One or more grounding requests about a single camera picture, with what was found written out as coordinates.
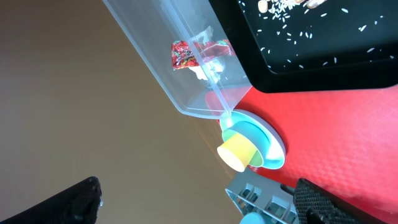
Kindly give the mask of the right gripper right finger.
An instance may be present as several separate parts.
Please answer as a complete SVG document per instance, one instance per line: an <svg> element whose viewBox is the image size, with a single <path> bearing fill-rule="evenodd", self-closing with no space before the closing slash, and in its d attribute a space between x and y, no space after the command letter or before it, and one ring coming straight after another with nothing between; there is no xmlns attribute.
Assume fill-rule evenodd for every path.
<svg viewBox="0 0 398 224"><path fill-rule="evenodd" d="M388 213L379 209L380 202L365 186L324 189L300 178L293 202L300 223L360 224L389 220Z"/></svg>

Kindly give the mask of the red snack wrapper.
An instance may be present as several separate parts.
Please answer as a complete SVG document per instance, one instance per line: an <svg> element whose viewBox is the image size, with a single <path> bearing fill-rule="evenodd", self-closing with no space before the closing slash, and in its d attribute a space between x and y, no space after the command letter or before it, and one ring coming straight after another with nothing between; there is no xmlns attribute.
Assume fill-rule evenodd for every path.
<svg viewBox="0 0 398 224"><path fill-rule="evenodd" d="M227 39L209 41L205 44L194 42L193 45L204 62L209 62L211 59L218 57L236 55L232 45ZM172 43L171 59L172 68L174 70L200 65L188 42L182 40L176 40Z"/></svg>

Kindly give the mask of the rice and nut leftovers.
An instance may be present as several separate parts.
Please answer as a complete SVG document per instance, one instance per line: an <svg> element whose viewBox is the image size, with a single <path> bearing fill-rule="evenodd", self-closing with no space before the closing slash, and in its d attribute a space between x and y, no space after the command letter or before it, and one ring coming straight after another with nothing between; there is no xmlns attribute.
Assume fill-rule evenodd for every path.
<svg viewBox="0 0 398 224"><path fill-rule="evenodd" d="M397 61L397 0L266 3L238 5L273 72Z"/></svg>

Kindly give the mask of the light blue bowl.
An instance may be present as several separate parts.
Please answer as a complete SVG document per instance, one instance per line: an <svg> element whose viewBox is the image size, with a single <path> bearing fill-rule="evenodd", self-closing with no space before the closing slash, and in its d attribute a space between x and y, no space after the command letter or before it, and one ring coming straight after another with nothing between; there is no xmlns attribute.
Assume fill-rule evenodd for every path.
<svg viewBox="0 0 398 224"><path fill-rule="evenodd" d="M267 224L267 220L261 214L251 212L243 216L239 224Z"/></svg>

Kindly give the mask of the white tissue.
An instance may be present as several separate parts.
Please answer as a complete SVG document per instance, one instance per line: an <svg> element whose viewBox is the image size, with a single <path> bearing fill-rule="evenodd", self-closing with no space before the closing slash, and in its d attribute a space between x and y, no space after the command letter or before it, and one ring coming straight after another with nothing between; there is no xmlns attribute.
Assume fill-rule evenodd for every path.
<svg viewBox="0 0 398 224"><path fill-rule="evenodd" d="M213 37L213 28L208 26L205 30L197 34L192 40L198 40L199 43L205 44L211 40ZM208 81L211 80L214 83L218 83L221 75L220 73L224 71L225 65L218 59L211 59L209 62L205 63L205 68L210 72L209 75L201 68L201 66L189 67L189 69L195 72L199 80Z"/></svg>

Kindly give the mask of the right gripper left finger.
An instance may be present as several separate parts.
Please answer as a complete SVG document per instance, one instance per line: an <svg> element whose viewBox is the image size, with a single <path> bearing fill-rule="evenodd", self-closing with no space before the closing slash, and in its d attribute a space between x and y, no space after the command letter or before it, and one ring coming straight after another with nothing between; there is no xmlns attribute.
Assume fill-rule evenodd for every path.
<svg viewBox="0 0 398 224"><path fill-rule="evenodd" d="M100 181L91 176L1 224L95 224L102 204Z"/></svg>

